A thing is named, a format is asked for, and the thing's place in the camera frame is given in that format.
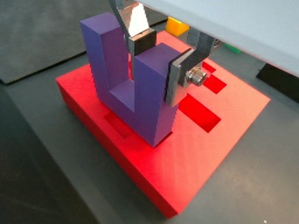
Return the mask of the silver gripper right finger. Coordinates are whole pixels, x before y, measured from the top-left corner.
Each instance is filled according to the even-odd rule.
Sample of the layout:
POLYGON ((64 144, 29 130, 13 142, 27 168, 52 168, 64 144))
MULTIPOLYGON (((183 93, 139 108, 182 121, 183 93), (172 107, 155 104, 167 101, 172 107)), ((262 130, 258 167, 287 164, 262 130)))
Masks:
POLYGON ((215 50, 215 38, 204 32, 191 28, 187 43, 188 48, 171 62, 168 82, 166 89, 166 103, 175 107, 184 96, 190 85, 199 87, 208 78, 208 72, 203 69, 203 61, 215 50))

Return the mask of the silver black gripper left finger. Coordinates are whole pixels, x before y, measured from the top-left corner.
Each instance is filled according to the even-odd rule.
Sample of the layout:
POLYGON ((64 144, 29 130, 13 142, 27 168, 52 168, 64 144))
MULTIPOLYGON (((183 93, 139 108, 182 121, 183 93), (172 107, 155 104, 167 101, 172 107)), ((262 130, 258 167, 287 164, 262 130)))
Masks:
POLYGON ((150 27, 146 7, 135 0, 108 0, 116 20, 124 33, 127 50, 131 55, 131 67, 135 57, 155 47, 156 31, 150 27))

